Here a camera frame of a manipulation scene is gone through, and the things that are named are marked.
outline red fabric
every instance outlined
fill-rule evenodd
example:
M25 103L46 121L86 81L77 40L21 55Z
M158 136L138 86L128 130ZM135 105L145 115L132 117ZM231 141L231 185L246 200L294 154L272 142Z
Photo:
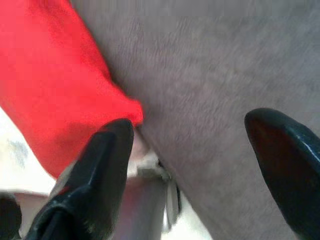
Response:
M142 122L67 0L0 3L0 106L54 177L102 125Z

